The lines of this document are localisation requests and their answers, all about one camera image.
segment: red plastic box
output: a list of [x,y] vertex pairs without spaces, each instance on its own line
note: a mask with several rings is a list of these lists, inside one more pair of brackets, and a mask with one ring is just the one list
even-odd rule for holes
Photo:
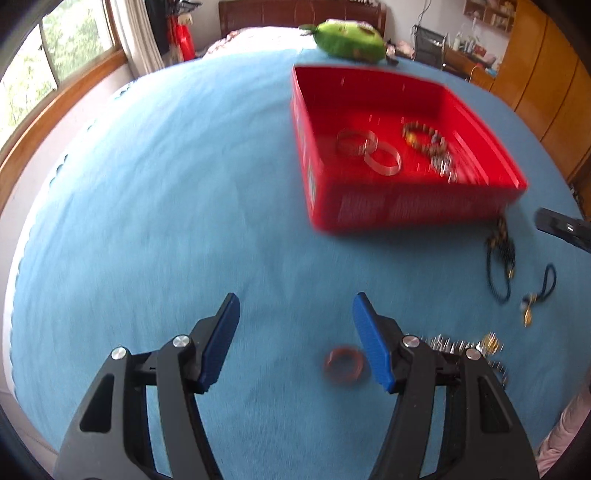
[[[444,85],[378,69],[296,66],[292,110],[312,224],[330,232],[495,218],[527,181],[491,130]],[[402,137],[405,122],[438,129],[457,170],[450,183]],[[386,177],[342,155],[343,128],[370,130],[401,154]],[[386,154],[376,160],[395,164]]]

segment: window frame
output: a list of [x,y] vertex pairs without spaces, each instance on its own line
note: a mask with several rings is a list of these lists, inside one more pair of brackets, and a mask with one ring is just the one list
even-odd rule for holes
[[43,97],[42,100],[40,100],[39,103],[37,105],[35,105],[35,107],[17,125],[17,127],[14,129],[14,132],[12,132],[11,135],[7,138],[4,145],[0,145],[0,166],[4,162],[7,147],[9,147],[10,145],[14,146],[18,137],[24,133],[24,131],[28,128],[29,125],[31,125],[32,121],[43,111],[44,107],[49,105],[49,103],[51,103],[51,100],[53,98],[55,98],[56,95],[59,94],[59,92],[61,91],[61,89],[63,88],[64,85],[67,85],[72,79],[80,77],[80,75],[83,74],[84,72],[89,72],[90,70],[92,70],[93,67],[95,67],[98,63],[100,63],[100,61],[102,59],[104,59],[105,56],[107,56],[108,54],[112,54],[122,48],[121,41],[119,39],[119,35],[117,35],[117,30],[115,28],[115,16],[113,14],[111,0],[102,0],[101,3],[103,6],[103,12],[105,13],[105,20],[106,20],[107,26],[109,28],[109,34],[111,36],[111,43],[113,44],[113,46],[111,48],[105,50],[100,55],[96,56],[91,61],[85,63],[82,67],[80,67],[78,70],[76,70],[75,72],[68,75],[63,80],[60,80],[60,78],[58,77],[56,66],[53,62],[53,58],[51,57],[51,55],[49,53],[49,48],[47,45],[47,38],[45,35],[45,29],[43,27],[43,19],[47,15],[50,15],[61,4],[61,0],[57,3],[57,5],[54,5],[51,10],[44,13],[41,16],[41,18],[29,29],[29,32],[27,33],[27,35],[25,36],[25,38],[21,42],[21,45],[18,47],[17,51],[15,52],[15,55],[13,56],[11,63],[12,63],[12,61],[14,61],[14,57],[19,52],[19,49],[22,47],[22,44],[24,43],[24,41],[28,38],[28,36],[32,33],[32,31],[35,30],[35,27],[39,27],[39,33],[41,35],[41,46],[43,48],[43,53],[44,53],[45,58],[47,60],[47,64],[49,65],[51,75],[53,76],[53,80],[56,84],[56,88],[54,90],[52,90],[51,92],[49,92],[47,95],[45,95],[45,97]]
[[[59,82],[57,76],[54,75],[57,88],[43,97],[18,124],[5,144],[0,145],[0,212],[6,206],[12,190],[29,160],[51,130],[85,94],[101,80],[127,63],[127,57],[116,34],[111,0],[102,0],[102,3],[113,47],[96,56],[62,82]],[[37,25],[43,32],[43,18],[47,14],[45,13],[31,26],[21,45]],[[44,34],[41,33],[42,43],[45,42],[43,38]],[[49,57],[46,45],[43,46],[45,55]],[[52,63],[49,58],[48,62],[51,69]]]

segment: bottle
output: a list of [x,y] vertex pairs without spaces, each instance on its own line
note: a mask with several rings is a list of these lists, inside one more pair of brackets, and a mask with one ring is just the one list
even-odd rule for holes
[[458,32],[456,38],[453,40],[452,49],[458,51],[460,50],[460,45],[462,45],[462,34]]

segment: green plush toy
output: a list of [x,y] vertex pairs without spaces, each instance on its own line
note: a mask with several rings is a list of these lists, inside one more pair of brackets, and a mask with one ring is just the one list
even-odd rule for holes
[[316,44],[334,57],[377,63],[386,56],[384,39],[364,22],[327,20],[318,26],[302,25],[300,28],[314,35]]

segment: wooden wardrobe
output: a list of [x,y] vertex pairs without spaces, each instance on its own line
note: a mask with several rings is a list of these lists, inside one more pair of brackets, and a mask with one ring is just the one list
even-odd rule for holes
[[531,0],[518,1],[505,58],[486,87],[528,125],[591,217],[591,76]]

